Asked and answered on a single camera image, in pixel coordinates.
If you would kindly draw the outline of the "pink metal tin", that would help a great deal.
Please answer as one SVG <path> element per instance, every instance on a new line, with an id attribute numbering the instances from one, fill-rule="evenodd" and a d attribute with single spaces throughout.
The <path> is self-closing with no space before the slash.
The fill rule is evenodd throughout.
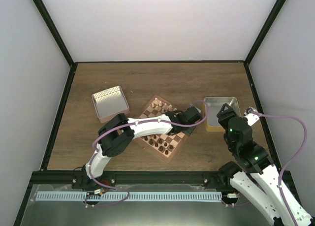
<path id="1" fill-rule="evenodd" d="M 117 114 L 129 113 L 129 104 L 121 86 L 115 86 L 92 95 L 97 117 L 101 123 L 110 121 Z"/>

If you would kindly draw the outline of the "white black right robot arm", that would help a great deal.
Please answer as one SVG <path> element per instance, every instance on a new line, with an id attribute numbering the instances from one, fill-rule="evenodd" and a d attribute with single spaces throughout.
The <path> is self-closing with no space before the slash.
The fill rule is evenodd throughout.
<path id="1" fill-rule="evenodd" d="M 224 141 L 236 162 L 230 161 L 219 169 L 219 183 L 235 188 L 267 220 L 271 226 L 313 226 L 315 219 L 297 201 L 282 180 L 266 150 L 254 142 L 252 125 L 263 115 L 249 107 L 244 117 L 227 103 L 217 113 L 224 128 Z"/>

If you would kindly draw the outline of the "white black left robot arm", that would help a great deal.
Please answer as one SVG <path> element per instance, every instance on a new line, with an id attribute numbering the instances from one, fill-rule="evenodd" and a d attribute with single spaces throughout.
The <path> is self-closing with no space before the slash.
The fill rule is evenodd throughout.
<path id="1" fill-rule="evenodd" d="M 96 188 L 111 158 L 125 151 L 132 140 L 154 134 L 190 134 L 204 120 L 195 106 L 186 111 L 167 111 L 150 118 L 127 118 L 123 113 L 116 115 L 99 130 L 98 138 L 92 144 L 94 153 L 83 167 L 80 187 Z"/>

